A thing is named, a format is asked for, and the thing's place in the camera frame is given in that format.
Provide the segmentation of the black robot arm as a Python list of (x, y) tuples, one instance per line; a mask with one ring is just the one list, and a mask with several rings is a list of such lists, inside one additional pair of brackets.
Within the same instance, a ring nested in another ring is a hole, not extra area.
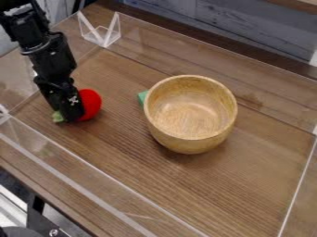
[(49, 30), (37, 1), (0, 0), (0, 25), (32, 63), (33, 82), (48, 105), (66, 122), (78, 120), (84, 106), (70, 77), (76, 69), (73, 53), (64, 33)]

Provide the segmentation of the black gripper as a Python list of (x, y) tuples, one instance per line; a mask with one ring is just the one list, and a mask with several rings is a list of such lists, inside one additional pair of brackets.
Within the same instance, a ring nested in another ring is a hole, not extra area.
[(33, 82), (48, 105), (66, 122), (78, 120), (84, 106), (70, 78), (76, 62), (65, 35), (60, 31), (28, 34), (22, 40), (22, 55), (30, 60), (36, 72)]

